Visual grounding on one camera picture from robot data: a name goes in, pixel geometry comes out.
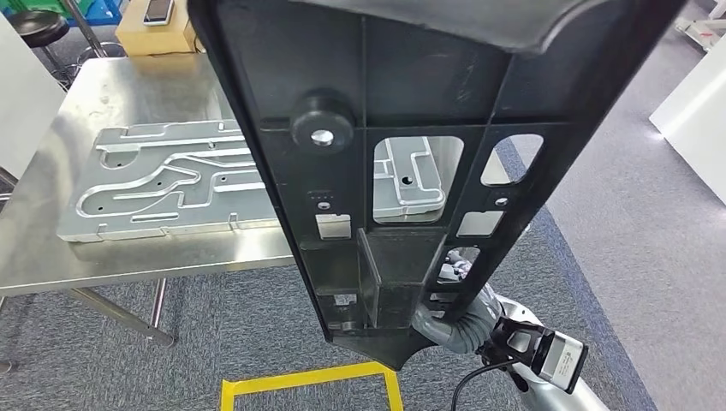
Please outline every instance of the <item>small label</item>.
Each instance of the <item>small label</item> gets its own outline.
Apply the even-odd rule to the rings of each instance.
[[[557,367],[552,375],[552,383],[558,387],[566,389],[574,374],[574,370],[577,367],[577,361],[580,359],[582,354],[582,348],[570,341],[565,341],[565,345],[562,348]]]

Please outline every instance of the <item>aluminum plate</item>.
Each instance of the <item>aluminum plate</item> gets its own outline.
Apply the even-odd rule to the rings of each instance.
[[[441,208],[426,137],[376,149],[376,217]],[[419,176],[416,184],[401,183]],[[236,121],[106,128],[96,139],[57,234],[93,242],[277,225]]]

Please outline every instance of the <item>floor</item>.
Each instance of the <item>floor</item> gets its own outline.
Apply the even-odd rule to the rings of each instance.
[[[707,7],[690,4],[684,14],[703,16]],[[97,34],[113,35],[108,27]],[[56,50],[71,63],[83,48],[74,30]],[[713,345],[726,333],[718,315],[726,208],[647,121],[700,56],[666,33],[495,275],[497,291],[592,344],[584,373],[612,409],[722,407]],[[509,171],[532,150],[500,155]],[[101,292],[148,315],[152,290],[141,283]],[[222,378],[363,360],[322,341],[303,291],[292,267],[172,280],[163,326],[180,337],[173,349],[62,294],[14,297],[0,315],[0,353],[21,366],[0,377],[0,409],[215,409]],[[446,409],[475,366],[473,357],[437,349],[417,354],[399,374],[406,409]],[[385,409],[384,393],[381,378],[367,377],[244,396],[235,409]],[[499,373],[475,381],[462,400],[463,409],[520,407]]]
[[[702,55],[669,30],[547,203],[661,410],[723,409],[726,205],[648,122]]]

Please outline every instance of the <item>stainless steel table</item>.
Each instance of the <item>stainless steel table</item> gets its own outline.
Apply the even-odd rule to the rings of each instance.
[[[0,213],[0,295],[67,290],[170,345],[171,336],[158,329],[166,277],[294,264],[278,227],[86,244],[56,236],[99,130],[229,118],[229,104],[203,55],[89,60]],[[88,288],[151,279],[158,286],[150,325]]]

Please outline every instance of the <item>black cable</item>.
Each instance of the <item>black cable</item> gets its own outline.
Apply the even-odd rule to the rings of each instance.
[[[456,386],[456,389],[454,390],[454,397],[451,398],[451,411],[456,411],[456,403],[459,401],[459,394],[461,393],[461,389],[464,388],[464,385],[466,385],[469,381],[472,380],[472,378],[481,375],[487,371],[496,370],[498,368],[502,368],[503,366],[510,366],[512,364],[515,364],[517,362],[520,362],[519,360],[508,360],[505,362],[500,362],[498,364],[491,364],[489,366],[482,366],[481,368],[478,368],[469,374],[467,374],[466,377],[462,378],[459,384]]]

